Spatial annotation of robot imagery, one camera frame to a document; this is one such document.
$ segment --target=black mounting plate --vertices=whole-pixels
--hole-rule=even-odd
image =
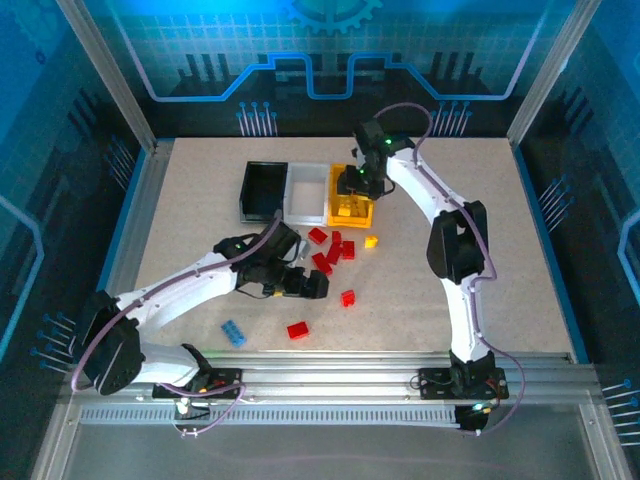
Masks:
[[[209,381],[208,384],[210,388],[219,388],[224,387],[226,385],[231,385],[232,383],[242,382],[242,369],[240,368],[212,368],[209,371]],[[235,399],[240,393],[240,387],[229,390],[228,392],[218,393],[214,395],[210,395],[207,397],[200,398],[228,398]],[[176,393],[170,392],[164,387],[160,385],[153,386],[153,393],[151,394],[153,398],[166,399],[166,398],[181,398],[182,395],[178,395]]]
[[[509,388],[507,386],[504,370],[494,369],[489,376],[496,385],[500,385],[500,399],[509,398]],[[495,398],[496,392],[486,384],[469,392],[464,398],[456,396],[452,392],[451,375],[448,368],[421,368],[418,370],[418,383],[420,385],[421,400],[491,400]]]

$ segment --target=yellow bin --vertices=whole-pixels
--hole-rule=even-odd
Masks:
[[[362,195],[338,195],[338,177],[347,168],[344,164],[331,165],[329,172],[330,227],[370,228],[373,223],[373,200]]]

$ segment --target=red block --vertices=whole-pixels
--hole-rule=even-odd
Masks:
[[[329,253],[327,253],[327,262],[329,262],[332,265],[337,265],[338,259],[340,258],[341,254],[342,254],[342,246],[339,243],[334,243],[333,245],[331,245],[331,248],[329,249]]]
[[[342,257],[345,260],[354,260],[356,258],[356,244],[349,240],[342,242]]]
[[[309,238],[316,245],[320,245],[320,244],[324,243],[324,241],[327,239],[328,236],[329,235],[324,233],[318,227],[312,228],[311,231],[309,232]]]
[[[351,307],[356,304],[356,294],[353,290],[347,290],[340,295],[343,307]]]
[[[291,340],[297,340],[298,338],[306,337],[309,335],[309,327],[307,322],[300,322],[287,327],[289,338]]]
[[[333,273],[333,269],[331,268],[331,265],[329,265],[329,262],[327,262],[327,259],[325,258],[323,253],[316,253],[315,255],[312,255],[311,258],[313,259],[313,263],[315,264],[316,268],[322,273],[327,276]]]

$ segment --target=blue edge trim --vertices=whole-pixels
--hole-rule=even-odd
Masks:
[[[140,181],[140,175],[142,174],[142,167],[146,163],[147,159],[147,153],[141,148],[140,153],[138,154],[136,167],[133,169],[133,175],[131,176],[131,181],[129,182],[127,194],[124,197],[124,202],[122,202],[122,208],[120,209],[120,216],[118,216],[116,229],[113,232],[113,237],[111,237],[111,243],[109,244],[107,257],[105,258],[104,265],[102,266],[100,280],[98,280],[98,285],[96,286],[96,291],[98,292],[106,288],[109,277],[111,276],[111,270],[113,269],[113,264],[116,260],[116,253],[118,251],[118,245],[120,244],[120,240],[122,238],[124,225],[125,223],[127,223],[127,217],[129,216],[131,204],[133,203],[133,196],[136,193],[138,182]]]
[[[547,232],[544,218],[542,216],[540,206],[538,205],[538,197],[535,193],[535,190],[533,189],[533,182],[531,181],[531,177],[529,176],[529,171],[527,170],[527,166],[524,162],[524,157],[522,156],[520,147],[516,147],[513,149],[513,156],[516,159],[516,165],[520,173],[522,186],[524,187],[524,191],[527,195],[531,215],[533,216],[536,230],[538,232],[538,238],[540,239],[540,243],[542,243],[544,256],[547,260],[549,271],[551,272],[551,278],[556,289],[556,295],[558,296],[558,300],[560,301],[560,307],[562,308],[562,313],[564,315],[565,325],[567,327],[567,331],[569,332],[569,339],[571,340],[573,350],[576,355],[575,360],[578,363],[590,363],[589,356],[587,355],[587,350],[582,339],[582,334],[580,333],[580,328],[578,327],[578,322],[576,321],[576,316],[573,312],[571,301],[569,300],[569,292],[567,291],[567,287],[565,286],[564,280],[562,279],[560,266],[558,265],[558,260],[556,259],[556,254],[553,251],[553,246],[551,244],[551,237],[549,237],[549,233]]]

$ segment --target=speckled work surface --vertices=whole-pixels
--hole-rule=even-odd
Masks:
[[[137,287],[190,265],[222,238],[258,232],[240,223],[238,197],[247,161],[349,163],[350,138],[177,139]],[[568,352],[569,340],[520,178],[504,139],[430,139],[422,155],[456,192],[488,211],[489,246],[499,279],[483,286],[485,335],[511,351]],[[356,260],[342,261],[323,300],[215,298],[165,326],[155,340],[202,350],[233,350],[220,326],[233,319],[259,350],[447,351],[448,308],[427,264],[429,226],[400,188],[377,202],[370,230],[342,229]],[[306,237],[307,227],[296,227]],[[367,234],[380,238],[364,249]],[[313,246],[312,253],[328,250]],[[309,267],[309,257],[302,264]],[[353,289],[344,309],[340,293]],[[292,341],[286,327],[304,320],[311,334]]]

